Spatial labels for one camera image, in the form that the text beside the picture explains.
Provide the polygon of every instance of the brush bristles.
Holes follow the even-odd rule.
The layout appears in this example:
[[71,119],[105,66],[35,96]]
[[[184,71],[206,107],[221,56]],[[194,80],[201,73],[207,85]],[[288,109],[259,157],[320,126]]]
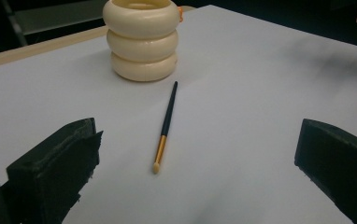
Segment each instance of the brush bristles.
[[155,162],[152,166],[152,171],[155,173],[155,174],[158,174],[159,172],[159,163],[158,162]]

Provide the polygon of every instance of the stacked rings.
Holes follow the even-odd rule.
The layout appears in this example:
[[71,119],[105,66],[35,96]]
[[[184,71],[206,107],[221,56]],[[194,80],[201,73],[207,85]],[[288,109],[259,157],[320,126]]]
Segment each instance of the stacked rings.
[[120,76],[153,81],[176,68],[180,14],[170,0],[108,0],[103,8],[111,64]]

